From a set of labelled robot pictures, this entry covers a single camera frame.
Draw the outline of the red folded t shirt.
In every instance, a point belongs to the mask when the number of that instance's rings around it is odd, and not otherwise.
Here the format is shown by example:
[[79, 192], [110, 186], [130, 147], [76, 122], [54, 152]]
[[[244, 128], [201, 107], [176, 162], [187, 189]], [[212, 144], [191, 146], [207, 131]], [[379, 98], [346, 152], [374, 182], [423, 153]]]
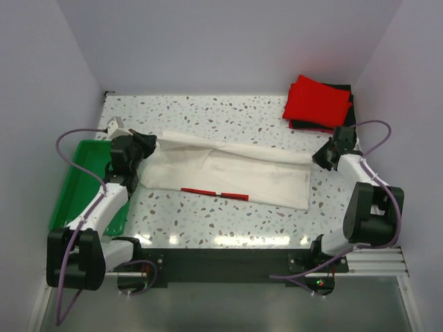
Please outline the red folded t shirt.
[[282, 118], [333, 129], [345, 123], [351, 96], [349, 84], [325, 84], [299, 75], [290, 86]]

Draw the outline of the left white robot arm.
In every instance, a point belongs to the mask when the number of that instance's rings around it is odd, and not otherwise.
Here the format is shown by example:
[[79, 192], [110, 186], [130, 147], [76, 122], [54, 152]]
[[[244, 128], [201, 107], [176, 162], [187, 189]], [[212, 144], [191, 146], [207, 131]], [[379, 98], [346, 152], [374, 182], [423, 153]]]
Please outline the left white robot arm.
[[131, 237], [102, 242], [105, 230], [128, 204], [139, 184], [138, 168], [156, 149], [157, 137], [129, 130], [110, 141], [110, 160], [91, 202], [66, 226], [47, 237], [46, 282], [53, 288], [96, 291], [105, 274], [119, 266], [143, 265], [141, 243]]

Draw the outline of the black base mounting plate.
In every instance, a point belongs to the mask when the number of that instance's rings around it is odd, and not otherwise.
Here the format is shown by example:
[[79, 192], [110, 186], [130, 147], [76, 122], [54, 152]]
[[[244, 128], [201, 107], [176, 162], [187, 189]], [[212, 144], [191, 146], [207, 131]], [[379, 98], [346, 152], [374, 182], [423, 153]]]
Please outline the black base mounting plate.
[[118, 285], [136, 292], [171, 283], [268, 284], [283, 282], [329, 295], [335, 277], [349, 272], [347, 258], [317, 249], [144, 249], [117, 267]]

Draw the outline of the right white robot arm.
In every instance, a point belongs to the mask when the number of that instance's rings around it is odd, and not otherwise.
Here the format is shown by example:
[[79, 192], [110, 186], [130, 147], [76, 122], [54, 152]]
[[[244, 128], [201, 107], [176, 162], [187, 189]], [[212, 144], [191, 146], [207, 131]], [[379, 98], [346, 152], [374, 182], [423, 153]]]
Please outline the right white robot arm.
[[318, 272], [330, 267], [333, 257], [355, 249], [389, 248], [399, 239], [404, 191], [381, 180], [356, 144], [354, 127], [337, 127], [312, 157], [321, 168], [346, 177], [352, 187], [342, 228], [319, 235], [311, 244], [308, 262]]

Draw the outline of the green plastic tray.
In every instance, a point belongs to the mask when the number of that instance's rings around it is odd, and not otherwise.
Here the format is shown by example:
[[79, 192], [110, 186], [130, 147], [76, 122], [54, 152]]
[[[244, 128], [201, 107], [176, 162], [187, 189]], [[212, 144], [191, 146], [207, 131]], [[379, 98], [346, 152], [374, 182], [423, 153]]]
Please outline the green plastic tray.
[[[103, 178], [105, 167], [111, 160], [111, 143], [109, 141], [83, 140], [73, 156], [73, 162]], [[63, 228], [74, 220], [90, 204], [100, 184], [94, 177], [71, 167], [62, 187], [49, 229]], [[129, 204], [126, 203], [116, 213], [104, 231], [104, 235], [116, 237], [123, 234], [127, 221]]]

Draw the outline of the white t shirt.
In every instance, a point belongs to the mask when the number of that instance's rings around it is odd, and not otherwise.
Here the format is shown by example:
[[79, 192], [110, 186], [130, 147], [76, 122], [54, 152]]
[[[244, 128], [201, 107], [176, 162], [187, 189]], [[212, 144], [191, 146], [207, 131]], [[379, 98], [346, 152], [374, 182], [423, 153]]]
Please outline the white t shirt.
[[147, 159], [141, 184], [242, 195], [252, 203], [308, 210], [311, 156], [164, 131]]

